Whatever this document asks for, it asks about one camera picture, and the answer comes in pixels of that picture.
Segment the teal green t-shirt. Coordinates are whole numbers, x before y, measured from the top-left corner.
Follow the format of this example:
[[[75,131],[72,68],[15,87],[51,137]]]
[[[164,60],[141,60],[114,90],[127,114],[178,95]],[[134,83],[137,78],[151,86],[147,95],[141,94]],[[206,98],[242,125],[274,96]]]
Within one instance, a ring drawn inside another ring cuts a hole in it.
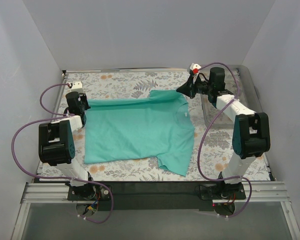
[[[91,99],[86,112],[86,165],[155,157],[160,169],[186,176],[195,128],[184,95],[152,90],[146,98]]]

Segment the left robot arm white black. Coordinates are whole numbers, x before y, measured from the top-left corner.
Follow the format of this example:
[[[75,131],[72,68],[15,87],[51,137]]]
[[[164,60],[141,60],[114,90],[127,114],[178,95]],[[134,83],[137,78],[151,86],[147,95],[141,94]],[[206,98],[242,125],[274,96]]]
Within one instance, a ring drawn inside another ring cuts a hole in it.
[[[90,108],[84,92],[72,91],[66,95],[68,108],[66,113],[72,116],[42,123],[38,127],[38,155],[42,163],[57,168],[69,177],[67,186],[75,195],[91,200],[96,196],[96,187],[89,182],[92,177],[75,159],[76,148],[73,133],[82,129],[86,124],[85,111]]]

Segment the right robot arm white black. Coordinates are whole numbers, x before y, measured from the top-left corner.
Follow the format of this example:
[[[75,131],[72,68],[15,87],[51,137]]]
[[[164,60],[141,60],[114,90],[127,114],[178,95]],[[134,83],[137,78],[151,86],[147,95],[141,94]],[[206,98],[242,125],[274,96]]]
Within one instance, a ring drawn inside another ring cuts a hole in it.
[[[250,165],[269,151],[271,146],[269,117],[264,112],[255,112],[242,104],[238,93],[226,89],[225,70],[222,63],[211,63],[209,77],[201,72],[203,67],[192,63],[188,68],[189,78],[177,88],[177,92],[193,99],[206,95],[208,101],[226,114],[233,122],[233,154],[228,166],[217,179],[209,179],[211,186],[201,185],[200,193],[207,199],[244,199],[242,181]]]

